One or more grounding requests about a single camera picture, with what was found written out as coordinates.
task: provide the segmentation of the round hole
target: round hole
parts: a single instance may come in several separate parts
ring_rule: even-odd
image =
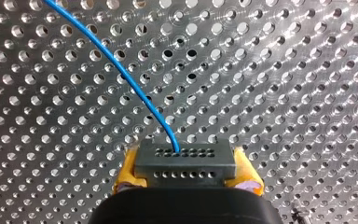
[[[5,0],[4,6],[8,11],[17,10],[17,3],[14,0]]]
[[[173,171],[171,173],[171,176],[172,176],[172,178],[177,178],[177,177],[179,177],[179,174],[176,171]]]
[[[72,74],[71,75],[71,82],[74,83],[75,85],[78,85],[81,83],[81,76],[79,74]]]
[[[113,24],[110,27],[110,33],[112,33],[114,36],[120,36],[123,33],[123,29],[119,24]]]
[[[98,28],[95,25],[88,25],[87,28],[93,33],[93,34],[98,34]]]
[[[145,0],[133,0],[132,3],[136,8],[143,8],[143,7],[146,6],[146,1]]]
[[[164,171],[164,172],[162,172],[162,177],[168,178],[168,177],[170,177],[170,173],[168,171]]]
[[[208,173],[208,177],[209,177],[209,178],[215,178],[215,177],[216,177],[216,173],[215,173],[215,172],[209,172],[209,173]]]
[[[43,60],[45,60],[45,62],[52,62],[54,59],[54,55],[53,55],[53,53],[51,53],[51,51],[45,50],[42,53],[42,58],[43,58]]]
[[[77,105],[84,105],[86,103],[86,98],[84,96],[78,95],[75,97],[75,104]]]
[[[18,25],[15,25],[11,28],[11,33],[17,38],[21,38],[24,36],[24,30]]]
[[[126,53],[123,50],[118,49],[118,50],[115,51],[115,58],[118,61],[122,62],[126,58]]]
[[[222,51],[220,49],[213,49],[211,51],[211,58],[216,61],[222,57]]]
[[[69,62],[74,62],[77,60],[77,54],[76,52],[74,52],[73,50],[68,50],[65,53],[65,58],[66,60],[68,60]]]
[[[169,49],[164,50],[164,52],[162,53],[162,58],[165,61],[168,61],[172,56],[173,56],[173,52]]]
[[[72,27],[70,25],[63,25],[61,27],[61,34],[65,37],[69,37],[72,35]]]
[[[190,49],[190,50],[187,52],[187,58],[188,58],[190,61],[194,60],[196,57],[197,57],[197,52],[196,52],[194,49]]]
[[[199,178],[205,178],[206,177],[206,173],[205,172],[200,172],[199,173]]]
[[[81,0],[80,5],[86,10],[92,10],[94,7],[94,0]]]
[[[19,59],[20,59],[20,61],[27,63],[30,60],[30,55],[27,51],[22,50],[19,52]]]
[[[199,0],[186,0],[186,5],[189,8],[195,7],[199,3]]]
[[[38,25],[36,26],[36,34],[40,37],[46,37],[48,36],[48,28],[44,25]]]
[[[36,78],[33,75],[28,74],[25,76],[25,82],[28,85],[34,85],[36,83]]]
[[[106,4],[110,9],[113,10],[118,9],[120,7],[120,2],[118,0],[107,0]]]
[[[161,33],[163,35],[170,35],[172,33],[172,25],[170,23],[164,23],[161,25]]]
[[[56,4],[63,8],[68,8],[69,6],[67,0],[56,0]]]
[[[192,79],[192,80],[197,78],[196,74],[193,74],[193,73],[188,74],[187,77],[188,77],[189,79]]]
[[[136,25],[135,33],[138,36],[146,35],[147,34],[147,27],[143,23],[140,23],[140,24]]]
[[[138,52],[139,60],[141,60],[143,62],[143,61],[146,61],[148,57],[149,57],[149,52],[147,50],[145,50],[145,49],[139,50],[139,52]]]
[[[241,22],[237,26],[237,32],[240,35],[246,34],[249,30],[249,26],[246,22]]]
[[[59,80],[57,75],[55,74],[50,74],[48,75],[48,83],[50,83],[51,85],[56,85],[58,84]]]
[[[150,81],[150,76],[148,74],[141,74],[140,81],[143,84],[147,84]]]
[[[0,63],[7,62],[7,56],[3,51],[0,51]]]
[[[12,78],[11,75],[3,75],[2,76],[2,81],[6,84],[6,85],[12,85],[14,83],[14,80]]]
[[[194,23],[189,23],[186,27],[186,32],[188,35],[194,35],[197,32],[197,25]]]
[[[102,74],[96,74],[94,76],[94,82],[98,85],[102,85],[105,82],[105,77]]]
[[[42,1],[41,0],[30,0],[30,8],[33,11],[40,11],[42,10]]]
[[[181,176],[182,178],[187,178],[187,172],[186,172],[186,171],[183,171],[183,172],[180,174],[180,176]]]
[[[191,172],[190,173],[190,178],[196,178],[197,177],[197,173],[196,172]]]
[[[212,29],[211,29],[212,33],[214,35],[219,35],[223,32],[223,25],[222,23],[215,23],[213,26],[212,26]]]
[[[89,57],[94,61],[94,62],[98,62],[101,60],[101,58],[103,57],[101,52],[94,49],[89,53]]]
[[[212,0],[214,7],[221,7],[223,4],[225,4],[225,0]]]

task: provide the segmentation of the metal panel hole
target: metal panel hole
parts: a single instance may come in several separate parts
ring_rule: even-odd
[[[197,57],[197,51],[194,49],[190,49],[187,52],[187,56],[186,56],[190,61],[193,61],[196,57]]]
[[[197,32],[197,25],[194,23],[189,23],[186,27],[186,32],[188,35],[194,35]]]
[[[58,76],[55,74],[50,74],[48,75],[48,83],[50,83],[51,85],[56,85],[58,84],[59,80],[58,80]]]
[[[61,27],[61,34],[65,37],[69,37],[72,35],[72,27],[70,25],[63,25]]]
[[[183,172],[180,174],[180,176],[181,176],[182,178],[188,178],[188,173],[187,173],[186,171],[183,171]]]
[[[123,50],[118,49],[118,50],[115,51],[115,58],[118,61],[122,62],[126,58],[126,53]]]
[[[148,57],[149,57],[149,52],[147,50],[145,50],[145,49],[139,50],[139,52],[138,52],[139,60],[141,60],[143,62],[143,61],[146,61],[148,59]]]
[[[72,74],[71,75],[71,82],[75,85],[80,84],[82,81],[82,77],[79,74]]]
[[[146,27],[146,25],[144,25],[143,23],[140,23],[140,24],[136,25],[136,27],[135,27],[135,33],[136,33],[138,36],[146,35],[146,34],[147,34],[147,27]]]
[[[30,61],[30,54],[27,51],[22,50],[19,52],[19,59],[20,61],[27,63]]]
[[[110,27],[110,33],[112,33],[114,36],[120,36],[123,33],[123,29],[119,24],[113,24]]]
[[[133,0],[132,3],[136,8],[143,8],[146,6],[145,0]]]
[[[56,0],[56,4],[63,8],[68,8],[68,0]]]
[[[98,34],[98,28],[95,25],[87,25],[87,28],[93,33],[93,34]]]
[[[94,82],[98,85],[102,85],[105,82],[105,77],[102,74],[96,74],[94,76]]]
[[[252,0],[239,0],[241,7],[247,7],[251,4]]]
[[[168,61],[173,56],[173,52],[170,49],[166,49],[162,52],[162,58]]]
[[[7,62],[7,56],[3,51],[0,51],[0,63]]]
[[[30,8],[33,11],[40,11],[42,10],[42,1],[41,0],[30,0]]]
[[[160,177],[161,177],[161,173],[160,173],[160,172],[155,172],[155,173],[153,173],[153,176],[154,176],[155,178],[160,178]]]
[[[118,9],[120,7],[120,2],[118,0],[107,0],[106,1],[106,5],[110,8],[110,9]]]
[[[199,3],[199,0],[186,0],[186,5],[190,8],[195,7]]]
[[[14,0],[5,0],[4,2],[5,9],[8,11],[16,11],[17,10],[17,2]]]
[[[216,177],[216,173],[215,173],[215,172],[209,172],[209,173],[208,173],[208,177],[209,177],[209,178],[215,178],[215,177]]]
[[[81,0],[80,5],[86,10],[91,10],[94,7],[94,0]]]
[[[191,172],[189,176],[190,176],[190,178],[196,178],[197,173],[196,172]]]
[[[94,62],[98,62],[102,58],[102,54],[100,51],[94,49],[89,53],[89,58],[92,59]]]
[[[179,177],[179,173],[176,172],[176,171],[173,171],[173,172],[171,173],[171,177],[172,177],[172,178],[177,178],[177,177]]]
[[[168,177],[170,177],[170,173],[168,171],[164,171],[164,172],[162,172],[162,177],[168,178]]]
[[[54,54],[49,50],[45,50],[42,53],[42,58],[45,60],[45,62],[52,62],[54,59]]]

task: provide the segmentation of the blue wire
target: blue wire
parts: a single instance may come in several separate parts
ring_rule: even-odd
[[[54,0],[44,0],[44,1],[55,11],[57,11],[63,17],[65,17],[69,22],[71,22],[75,27],[77,27],[77,29],[79,29],[84,35],[86,35],[89,38],[89,40],[91,40],[91,42],[94,43],[94,45],[101,50],[101,52],[106,56],[106,58],[109,59],[109,61],[115,65],[117,70],[127,80],[130,86],[135,90],[139,98],[141,98],[141,100],[145,103],[145,105],[150,110],[150,112],[152,112],[152,114],[156,117],[156,119],[161,124],[161,126],[165,129],[165,132],[167,132],[167,135],[171,139],[171,143],[175,152],[179,152],[180,151],[179,144],[176,140],[175,134],[173,133],[170,125],[168,125],[165,122],[165,119],[159,114],[155,106],[149,101],[149,99],[147,99],[142,89],[138,86],[135,80],[133,80],[129,72],[127,72],[126,68],[118,60],[116,60],[115,56],[109,51],[109,49],[107,49],[101,43],[101,41],[92,32],[90,32],[88,28],[86,28],[86,26],[84,26],[80,21],[75,19],[69,12],[67,12],[62,7],[58,6]]]

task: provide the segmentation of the perforated metal sheet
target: perforated metal sheet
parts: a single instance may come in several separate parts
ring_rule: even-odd
[[[228,138],[293,221],[358,223],[358,0],[60,0],[181,141]],[[0,0],[0,223],[87,223],[124,149],[167,137],[37,0]]]

